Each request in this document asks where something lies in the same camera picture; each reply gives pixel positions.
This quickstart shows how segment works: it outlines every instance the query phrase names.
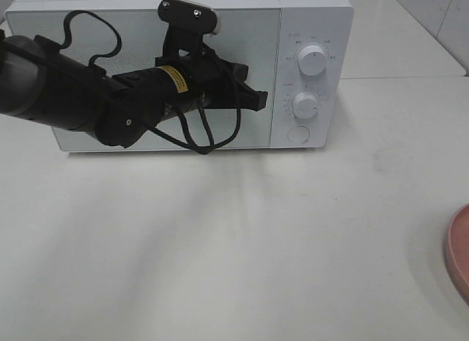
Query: white microwave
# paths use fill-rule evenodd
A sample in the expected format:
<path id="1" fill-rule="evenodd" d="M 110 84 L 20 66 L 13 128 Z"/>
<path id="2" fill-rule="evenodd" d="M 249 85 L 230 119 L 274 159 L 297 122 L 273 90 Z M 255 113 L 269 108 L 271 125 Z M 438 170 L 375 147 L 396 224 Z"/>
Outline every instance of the white microwave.
<path id="1" fill-rule="evenodd" d="M 225 148 L 322 147 L 336 100 L 352 25 L 348 0 L 191 0 L 212 7 L 221 19 L 218 35 L 206 44 L 229 61 L 249 66 L 247 84 L 268 92 L 267 106 L 243 110 L 237 138 Z M 62 41 L 62 20 L 72 10 L 89 10 L 111 23 L 123 47 L 113 59 L 100 61 L 110 74 L 151 67 L 160 56 L 167 25 L 158 17 L 161 0 L 16 0 L 5 12 L 13 34 L 36 34 Z M 107 51 L 114 36 L 101 22 L 86 16 L 72 25 L 74 41 L 64 54 L 86 63 Z M 235 126 L 231 110 L 207 110 L 215 139 L 225 139 Z M 188 114 L 193 137 L 204 143 L 196 113 Z M 158 126 L 182 138 L 177 120 Z M 85 133 L 53 130 L 68 152 L 123 151 Z M 147 132 L 127 150 L 173 150 L 178 146 Z"/>

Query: white table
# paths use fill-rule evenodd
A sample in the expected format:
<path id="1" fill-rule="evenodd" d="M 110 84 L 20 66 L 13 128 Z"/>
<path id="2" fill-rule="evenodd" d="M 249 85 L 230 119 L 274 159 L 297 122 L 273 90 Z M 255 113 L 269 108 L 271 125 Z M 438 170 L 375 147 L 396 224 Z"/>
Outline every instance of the white table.
<path id="1" fill-rule="evenodd" d="M 0 117 L 10 340 L 450 340 L 469 79 L 341 81 L 324 150 L 68 155 Z"/>
<path id="2" fill-rule="evenodd" d="M 350 1 L 355 18 L 342 78 L 466 74 L 396 0 Z"/>

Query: pink plate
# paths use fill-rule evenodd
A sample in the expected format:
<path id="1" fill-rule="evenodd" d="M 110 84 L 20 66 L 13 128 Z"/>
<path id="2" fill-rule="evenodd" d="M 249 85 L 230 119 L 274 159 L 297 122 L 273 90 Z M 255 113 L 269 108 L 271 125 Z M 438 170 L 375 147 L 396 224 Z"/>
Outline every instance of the pink plate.
<path id="1" fill-rule="evenodd" d="M 461 208 L 451 220 L 445 256 L 453 283 L 469 303 L 469 205 Z"/>

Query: yellow label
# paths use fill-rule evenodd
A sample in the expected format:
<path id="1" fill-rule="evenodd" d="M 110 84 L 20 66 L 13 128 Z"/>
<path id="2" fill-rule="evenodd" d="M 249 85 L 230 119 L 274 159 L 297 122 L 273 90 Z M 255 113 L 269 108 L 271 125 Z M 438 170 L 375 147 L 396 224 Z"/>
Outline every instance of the yellow label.
<path id="1" fill-rule="evenodd" d="M 174 84 L 176 85 L 176 89 L 179 94 L 187 92 L 189 90 L 188 84 L 185 82 L 185 79 L 181 75 L 181 72 L 176 70 L 174 67 L 164 65 L 164 66 L 158 66 L 158 68 L 168 73 L 169 77 L 171 77 Z"/>

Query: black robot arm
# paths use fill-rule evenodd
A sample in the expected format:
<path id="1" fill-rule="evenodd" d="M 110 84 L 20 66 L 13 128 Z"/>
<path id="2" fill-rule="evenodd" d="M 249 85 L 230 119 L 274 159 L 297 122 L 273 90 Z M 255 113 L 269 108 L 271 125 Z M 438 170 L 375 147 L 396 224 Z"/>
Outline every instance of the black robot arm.
<path id="1" fill-rule="evenodd" d="M 70 22 L 80 14 L 107 24 L 117 39 L 113 51 L 92 56 L 88 66 L 60 54 L 70 46 Z M 241 109 L 263 109 L 267 93 L 244 83 L 247 66 L 220 59 L 203 43 L 205 34 L 219 29 L 209 7 L 163 0 L 158 14 L 169 24 L 163 56 L 155 59 L 154 67 L 112 77 L 95 61 L 116 56 L 122 40 L 111 24 L 92 12 L 66 16 L 62 44 L 39 35 L 33 40 L 5 37 L 0 30 L 0 113 L 86 132 L 108 146 L 129 147 L 146 131 L 201 154 L 230 143 L 240 130 Z M 228 139 L 215 143 L 205 109 L 236 110 L 236 126 Z M 193 110 L 200 113 L 210 145 L 199 146 L 191 137 L 185 113 Z M 172 117 L 179 119 L 185 142 L 157 129 Z"/>

